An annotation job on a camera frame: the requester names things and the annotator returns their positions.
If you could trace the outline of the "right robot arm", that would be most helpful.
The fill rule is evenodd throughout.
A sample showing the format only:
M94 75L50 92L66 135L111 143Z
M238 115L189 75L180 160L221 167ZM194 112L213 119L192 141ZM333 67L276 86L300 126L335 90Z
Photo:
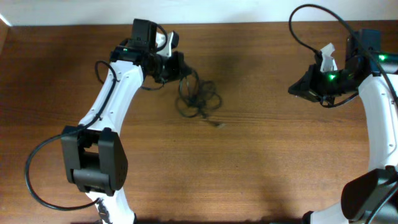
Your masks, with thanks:
M338 203L309 211L302 223L397 223L397 54L381 50L378 30L360 29L347 39L338 70L328 44L288 92L326 108L349 93L363 102L369 135L368 172L348 182Z

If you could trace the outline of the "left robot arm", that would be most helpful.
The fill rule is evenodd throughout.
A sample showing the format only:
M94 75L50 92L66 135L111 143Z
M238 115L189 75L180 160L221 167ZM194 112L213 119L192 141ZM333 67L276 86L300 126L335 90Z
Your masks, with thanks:
M179 35L155 22L134 19L131 37L104 62L108 75L94 104L78 126L65 126L61 138L67 180L94 203L102 223L136 223L123 185L128 161L120 132L129 105L147 76L162 85L190 72Z

